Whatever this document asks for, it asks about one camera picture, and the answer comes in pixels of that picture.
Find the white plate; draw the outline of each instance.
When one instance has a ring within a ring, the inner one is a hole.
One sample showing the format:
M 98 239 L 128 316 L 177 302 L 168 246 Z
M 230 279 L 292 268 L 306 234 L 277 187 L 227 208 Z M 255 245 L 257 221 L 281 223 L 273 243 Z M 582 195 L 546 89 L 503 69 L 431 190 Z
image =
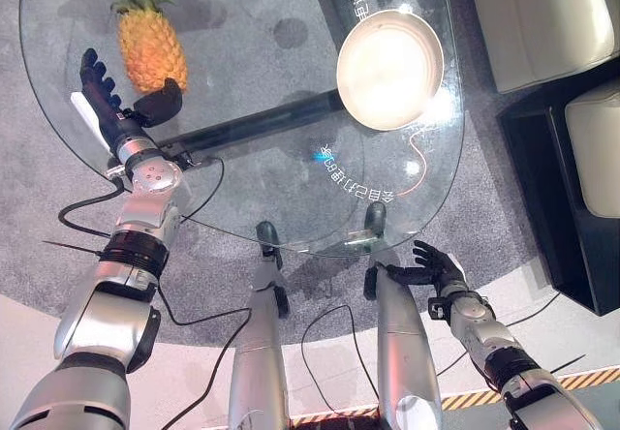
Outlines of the white plate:
M 336 79 L 347 111 L 374 130 L 409 125 L 426 109 L 444 76 L 444 53 L 426 21 L 400 11 L 377 12 L 347 36 Z

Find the white floor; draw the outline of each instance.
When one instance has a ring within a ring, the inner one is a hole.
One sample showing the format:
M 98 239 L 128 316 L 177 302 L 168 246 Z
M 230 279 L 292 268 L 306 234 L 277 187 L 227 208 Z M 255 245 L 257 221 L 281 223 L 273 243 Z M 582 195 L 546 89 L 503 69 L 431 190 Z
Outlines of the white floor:
M 480 292 L 488 296 L 498 319 L 509 323 L 542 307 L 552 295 L 538 260 L 492 282 Z M 438 370 L 462 353 L 443 322 L 423 316 Z M 6 428 L 30 388 L 56 364 L 52 341 L 58 320 L 0 296 L 0 428 Z M 581 354 L 586 357 L 562 373 L 617 365 L 620 362 L 620 310 L 598 318 L 564 296 L 512 332 L 542 367 L 552 369 Z M 361 353 L 376 375 L 376 329 L 359 333 Z M 132 429 L 161 428 L 202 394 L 219 350 L 157 343 L 149 362 L 129 376 Z M 374 403 L 372 390 L 357 364 L 350 335 L 308 345 L 310 366 L 332 406 Z M 299 345 L 284 348 L 291 415 L 326 409 L 301 362 Z M 226 423 L 233 353 L 227 354 L 212 394 L 175 429 L 200 429 Z M 440 377 L 443 395 L 484 387 L 464 358 Z

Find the glass tabletop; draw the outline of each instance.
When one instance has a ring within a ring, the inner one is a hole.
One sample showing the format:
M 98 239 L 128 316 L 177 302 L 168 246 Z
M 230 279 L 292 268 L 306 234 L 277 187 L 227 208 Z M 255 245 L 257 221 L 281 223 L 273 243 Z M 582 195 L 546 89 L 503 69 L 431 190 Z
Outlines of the glass tabletop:
M 26 69 L 56 133 L 98 173 L 108 152 L 70 102 L 79 60 L 94 47 L 123 105 L 138 94 L 125 75 L 114 0 L 21 0 Z M 448 0 L 173 0 L 164 13 L 189 70 L 183 109 L 148 131 L 187 170 L 193 218 L 245 238 L 270 221 L 283 247 L 331 257 L 367 254 L 415 235 L 449 190 L 463 137 Z M 378 132 L 344 109 L 339 49 L 355 25 L 395 9 L 423 18 L 444 53 L 441 87 L 410 126 Z M 381 238 L 364 231 L 368 205 L 387 210 Z

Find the white armchair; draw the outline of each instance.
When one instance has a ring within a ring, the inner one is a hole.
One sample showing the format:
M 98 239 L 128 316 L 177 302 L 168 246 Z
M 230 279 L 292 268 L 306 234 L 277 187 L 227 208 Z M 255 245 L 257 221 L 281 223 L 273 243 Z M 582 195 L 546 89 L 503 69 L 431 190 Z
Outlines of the white armchair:
M 620 78 L 571 101 L 566 122 L 585 205 L 620 219 Z
M 497 89 L 589 70 L 620 53 L 620 0 L 475 0 Z

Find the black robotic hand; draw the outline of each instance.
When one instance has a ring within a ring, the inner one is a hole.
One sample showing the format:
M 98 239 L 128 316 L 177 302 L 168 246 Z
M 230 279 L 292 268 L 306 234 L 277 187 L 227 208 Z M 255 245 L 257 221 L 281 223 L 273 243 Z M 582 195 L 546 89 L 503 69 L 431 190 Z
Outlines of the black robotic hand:
M 414 241 L 413 253 L 419 267 L 388 265 L 387 275 L 401 285 L 434 285 L 437 295 L 449 284 L 465 284 L 461 269 L 446 253 L 423 241 Z
M 177 115 L 183 105 L 181 89 L 172 78 L 166 78 L 164 87 L 147 94 L 134 103 L 134 110 L 121 110 L 121 99 L 112 91 L 116 83 L 104 79 L 106 65 L 98 61 L 92 47 L 81 57 L 79 77 L 81 92 L 99 118 L 99 129 L 112 151 L 125 138 L 146 136 L 142 128 L 167 122 Z

